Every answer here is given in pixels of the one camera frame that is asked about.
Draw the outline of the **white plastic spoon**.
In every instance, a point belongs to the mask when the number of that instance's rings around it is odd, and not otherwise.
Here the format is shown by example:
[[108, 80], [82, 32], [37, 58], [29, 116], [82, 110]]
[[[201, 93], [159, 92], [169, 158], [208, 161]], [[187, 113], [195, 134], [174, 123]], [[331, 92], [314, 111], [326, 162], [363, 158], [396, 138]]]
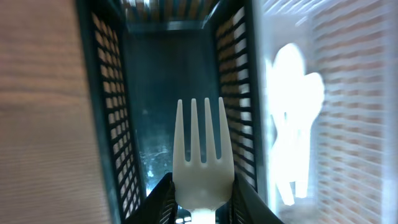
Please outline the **white plastic spoon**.
[[289, 43], [283, 46], [273, 64], [272, 93], [275, 108], [286, 118], [295, 113], [304, 72], [305, 59], [298, 45]]
[[305, 198], [308, 190], [311, 128], [325, 98], [321, 75], [319, 73], [304, 75], [298, 84], [298, 90], [295, 100], [295, 125], [298, 130], [298, 177], [295, 182], [295, 196]]
[[271, 173], [282, 198], [282, 202], [291, 206], [294, 196], [289, 182], [291, 159], [288, 158], [290, 150], [290, 126], [286, 114], [289, 112], [290, 96], [287, 93], [289, 85], [286, 76], [289, 72], [284, 68], [284, 62], [274, 60], [269, 75], [269, 109], [276, 130], [275, 143], [271, 150]]

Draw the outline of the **dark green plastic basket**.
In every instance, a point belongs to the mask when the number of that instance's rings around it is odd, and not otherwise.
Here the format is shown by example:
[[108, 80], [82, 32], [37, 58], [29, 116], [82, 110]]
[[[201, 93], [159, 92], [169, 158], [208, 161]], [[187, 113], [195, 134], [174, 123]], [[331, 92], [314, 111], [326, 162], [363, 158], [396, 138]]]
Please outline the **dark green plastic basket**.
[[172, 172], [177, 101], [210, 100], [228, 118], [236, 173], [264, 201], [252, 1], [77, 1], [96, 138], [112, 223], [124, 223]]

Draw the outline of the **white plastic fork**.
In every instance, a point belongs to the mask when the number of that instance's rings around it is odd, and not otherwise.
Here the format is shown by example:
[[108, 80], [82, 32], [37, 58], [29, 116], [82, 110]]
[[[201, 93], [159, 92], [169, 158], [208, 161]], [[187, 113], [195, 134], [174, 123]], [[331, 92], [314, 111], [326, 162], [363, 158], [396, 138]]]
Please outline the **white plastic fork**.
[[210, 100], [205, 98], [206, 161], [201, 161], [197, 101], [191, 101], [190, 160], [185, 158], [183, 103], [178, 100], [175, 119], [172, 180], [175, 199], [191, 214], [193, 224], [215, 224], [216, 210], [229, 201], [234, 182], [234, 161], [222, 97], [218, 98], [221, 157], [216, 157]]

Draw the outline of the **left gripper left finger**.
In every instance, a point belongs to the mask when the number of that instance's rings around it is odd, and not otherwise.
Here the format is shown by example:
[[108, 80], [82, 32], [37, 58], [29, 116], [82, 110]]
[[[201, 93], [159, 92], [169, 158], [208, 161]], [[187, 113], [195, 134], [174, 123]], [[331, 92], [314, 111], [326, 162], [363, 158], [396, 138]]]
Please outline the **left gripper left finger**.
[[166, 173], [124, 224], [174, 224], [178, 204], [172, 173]]

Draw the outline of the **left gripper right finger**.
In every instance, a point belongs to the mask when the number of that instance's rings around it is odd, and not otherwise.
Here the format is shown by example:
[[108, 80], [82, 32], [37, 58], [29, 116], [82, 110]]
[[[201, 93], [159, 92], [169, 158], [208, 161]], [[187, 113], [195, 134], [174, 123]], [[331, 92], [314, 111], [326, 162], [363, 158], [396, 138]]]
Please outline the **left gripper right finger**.
[[229, 200], [230, 224], [284, 224], [261, 200], [251, 184], [235, 173]]

